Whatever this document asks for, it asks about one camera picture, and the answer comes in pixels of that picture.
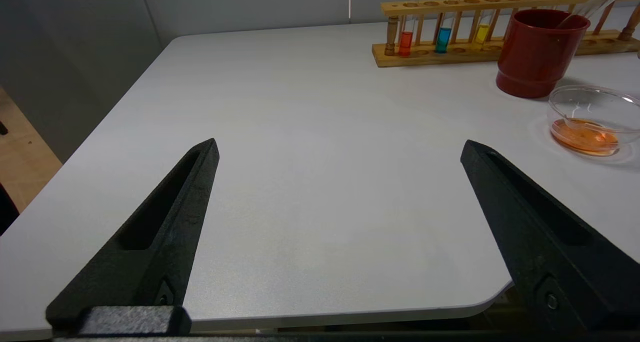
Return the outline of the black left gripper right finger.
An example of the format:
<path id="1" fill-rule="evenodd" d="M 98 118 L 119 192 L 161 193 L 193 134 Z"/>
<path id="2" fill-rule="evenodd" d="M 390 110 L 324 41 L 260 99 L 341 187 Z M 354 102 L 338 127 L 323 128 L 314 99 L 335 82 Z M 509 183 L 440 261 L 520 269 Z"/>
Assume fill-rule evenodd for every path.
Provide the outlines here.
<path id="1" fill-rule="evenodd" d="M 547 331 L 637 334 L 640 267 L 498 151 L 461 164 L 526 307 Z"/>

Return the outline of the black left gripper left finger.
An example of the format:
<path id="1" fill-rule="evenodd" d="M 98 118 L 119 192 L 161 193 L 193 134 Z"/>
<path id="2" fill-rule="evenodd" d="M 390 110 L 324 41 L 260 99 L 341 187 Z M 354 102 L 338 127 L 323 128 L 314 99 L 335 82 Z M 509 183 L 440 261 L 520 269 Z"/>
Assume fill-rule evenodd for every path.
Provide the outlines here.
<path id="1" fill-rule="evenodd" d="M 182 156 L 47 306 L 52 328 L 94 307 L 183 303 L 219 159 L 213 138 Z"/>

